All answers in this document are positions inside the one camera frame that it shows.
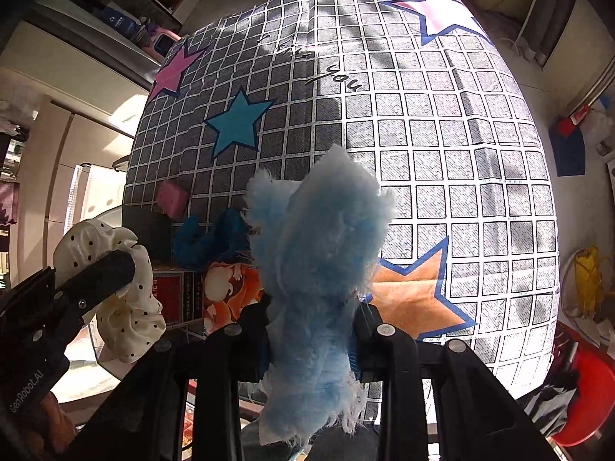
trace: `cream scrunchie with black dots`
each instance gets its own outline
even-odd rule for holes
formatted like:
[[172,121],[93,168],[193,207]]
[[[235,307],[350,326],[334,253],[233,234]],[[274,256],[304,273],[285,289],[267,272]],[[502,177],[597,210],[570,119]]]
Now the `cream scrunchie with black dots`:
[[96,314],[103,341],[127,363],[139,359],[167,327],[162,304],[152,296],[150,257],[136,241],[129,229],[112,229],[100,220],[89,219],[74,225],[53,252],[56,288],[112,250],[130,253],[135,262],[132,282],[84,316],[87,323]]

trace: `pink block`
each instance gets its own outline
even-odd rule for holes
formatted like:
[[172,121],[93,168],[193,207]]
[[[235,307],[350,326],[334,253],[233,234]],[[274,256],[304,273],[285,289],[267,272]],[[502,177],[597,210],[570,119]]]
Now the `pink block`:
[[188,203],[188,192],[168,180],[164,181],[158,189],[156,203],[173,220],[180,221],[184,218],[184,211]]

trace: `screw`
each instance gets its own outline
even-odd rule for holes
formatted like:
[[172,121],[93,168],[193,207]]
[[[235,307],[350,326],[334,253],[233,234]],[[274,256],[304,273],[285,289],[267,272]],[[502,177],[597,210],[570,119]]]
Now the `screw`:
[[230,324],[224,328],[224,332],[229,336],[237,336],[241,334],[243,329],[239,324]]
[[465,352],[465,349],[467,348],[465,346],[465,343],[463,343],[463,341],[461,340],[450,340],[447,344],[448,344],[448,348],[450,348],[451,350],[453,350],[453,352],[456,352],[456,353],[463,353]]
[[393,336],[395,334],[395,327],[390,324],[380,324],[376,331],[381,336]]
[[171,342],[165,338],[163,338],[162,340],[156,341],[156,343],[154,344],[154,350],[156,350],[157,352],[162,353],[170,349],[171,349]]

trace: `star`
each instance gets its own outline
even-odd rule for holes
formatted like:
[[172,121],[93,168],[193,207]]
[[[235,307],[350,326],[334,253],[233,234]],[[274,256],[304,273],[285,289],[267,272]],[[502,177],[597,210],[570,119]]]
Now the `star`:
[[154,86],[148,95],[147,102],[152,100],[163,90],[165,90],[167,95],[179,97],[183,73],[194,61],[198,60],[205,53],[206,48],[192,55],[187,55],[187,50],[188,43],[186,42],[184,46],[177,51],[170,62],[158,71],[156,79],[154,79]]
[[211,159],[215,159],[231,144],[256,149],[254,123],[273,103],[270,100],[251,103],[244,89],[240,88],[228,109],[205,120],[218,132]]
[[442,294],[447,251],[445,237],[409,267],[380,259],[370,303],[376,305],[383,322],[419,340],[476,325]]
[[381,3],[419,16],[422,45],[457,28],[474,33],[491,43],[472,13],[457,0],[393,0]]

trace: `red chair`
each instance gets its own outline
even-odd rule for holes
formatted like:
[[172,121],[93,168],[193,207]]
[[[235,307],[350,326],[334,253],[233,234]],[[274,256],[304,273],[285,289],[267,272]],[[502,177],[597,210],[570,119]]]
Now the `red chair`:
[[568,408],[568,421],[553,440],[564,447],[576,446],[590,438],[608,419],[615,406],[615,362],[572,329],[579,342],[573,369],[579,372],[578,395]]

